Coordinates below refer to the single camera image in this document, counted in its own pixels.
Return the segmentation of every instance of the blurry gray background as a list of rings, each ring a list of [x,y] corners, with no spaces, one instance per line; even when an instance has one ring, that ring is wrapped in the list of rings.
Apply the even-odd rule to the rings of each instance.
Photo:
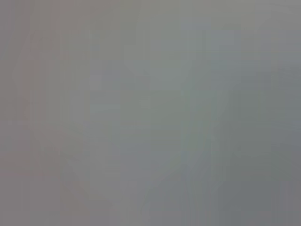
[[[0,225],[300,225],[300,12],[2,0]]]

